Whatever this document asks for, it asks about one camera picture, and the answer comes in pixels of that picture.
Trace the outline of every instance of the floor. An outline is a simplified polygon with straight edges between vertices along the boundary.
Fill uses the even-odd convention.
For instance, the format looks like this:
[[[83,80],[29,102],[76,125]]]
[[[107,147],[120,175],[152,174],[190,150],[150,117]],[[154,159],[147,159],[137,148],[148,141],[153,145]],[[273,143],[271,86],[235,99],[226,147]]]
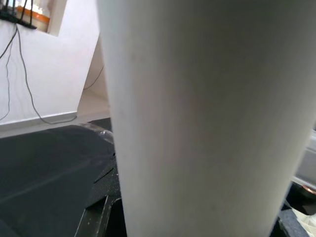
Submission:
[[[95,124],[111,130],[110,119]],[[0,139],[0,236],[73,237],[92,182],[114,153],[66,126]]]

